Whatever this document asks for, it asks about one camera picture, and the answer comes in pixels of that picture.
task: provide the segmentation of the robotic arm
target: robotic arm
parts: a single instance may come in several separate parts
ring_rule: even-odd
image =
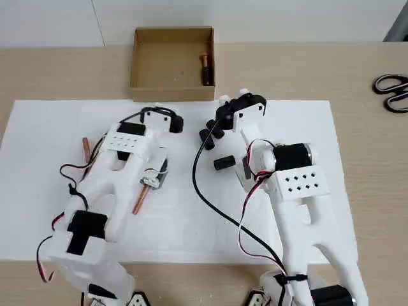
[[[265,296],[276,301],[279,288],[288,284],[288,303],[291,295],[299,306],[368,306],[356,258],[339,230],[333,207],[324,200],[330,198],[330,190],[324,171],[317,163],[316,149],[308,143],[274,145],[265,141],[258,128],[258,122],[265,115],[265,98],[245,89],[240,93],[237,99],[220,97],[222,106],[216,111],[215,121],[221,129],[240,133],[250,147],[250,160],[246,155],[237,165],[238,178],[246,191],[254,185],[255,173],[270,173],[262,187],[269,195],[277,221],[287,277],[276,277],[276,273],[271,272],[264,274],[261,286]],[[303,221],[300,205],[307,205],[310,223]],[[336,269],[341,286],[310,290],[307,267],[314,247]]]
[[[63,229],[55,231],[48,253],[74,287],[106,306],[143,298],[140,294],[133,298],[135,279],[108,246],[122,236],[142,187],[140,181],[156,189],[166,176],[167,153],[160,146],[160,135],[180,133],[183,127],[182,118],[168,109],[144,109],[140,115],[142,124],[124,119],[110,128],[92,168],[76,187],[89,209],[84,210],[83,198],[70,199]],[[106,194],[115,197],[112,212],[96,212],[98,200]]]

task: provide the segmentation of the light wood tabletop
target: light wood tabletop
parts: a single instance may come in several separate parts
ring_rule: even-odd
[[[371,83],[408,73],[407,54],[408,43],[215,46],[217,94],[245,87],[270,99],[330,100],[372,306],[406,299],[408,116],[387,112]],[[0,132],[16,99],[129,99],[130,63],[131,47],[0,50]],[[152,305],[237,306],[268,267],[127,268]],[[335,281],[329,268],[318,270]],[[79,305],[79,296],[61,276],[42,284],[34,262],[0,263],[0,305]]]

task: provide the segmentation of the cardboard box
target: cardboard box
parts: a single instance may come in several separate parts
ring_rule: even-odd
[[[201,55],[210,54],[212,85],[201,81]],[[212,101],[215,94],[212,27],[143,27],[135,31],[133,101]]]

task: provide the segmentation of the white foam board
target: white foam board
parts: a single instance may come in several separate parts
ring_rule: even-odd
[[[0,259],[35,258],[39,241],[52,233],[50,221],[69,200],[68,182],[58,173],[60,165],[82,164],[83,136],[95,143],[111,124],[147,104],[124,100],[15,102],[0,149]],[[191,182],[191,168],[200,146],[198,131],[214,117],[218,104],[165,106],[184,118],[183,133],[163,137],[169,150],[169,174],[160,190],[148,194],[140,213],[128,215],[125,235],[111,245],[112,252],[125,262],[260,263],[241,254],[237,228],[201,202]],[[333,203],[328,205],[334,206],[341,230],[357,257],[330,103],[269,101],[261,130],[272,141],[311,142],[316,146],[332,193]],[[232,168],[215,171],[212,166],[214,159],[230,154],[244,155],[245,146],[239,135],[227,132],[216,141],[214,150],[204,151],[197,178],[203,194],[238,219],[244,191]],[[263,191],[257,191],[249,203],[245,225],[282,255],[271,204]],[[252,252],[265,253],[246,235],[244,245]],[[313,260],[324,262],[317,250]]]

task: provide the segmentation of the scissors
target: scissors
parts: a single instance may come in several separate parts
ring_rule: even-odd
[[[380,83],[383,80],[396,80],[398,84],[382,88]],[[393,103],[402,99],[408,98],[408,76],[403,75],[382,75],[377,78],[372,84],[372,90],[376,94],[391,94],[395,95],[384,100],[384,107],[393,113],[408,113],[408,107],[395,107]]]

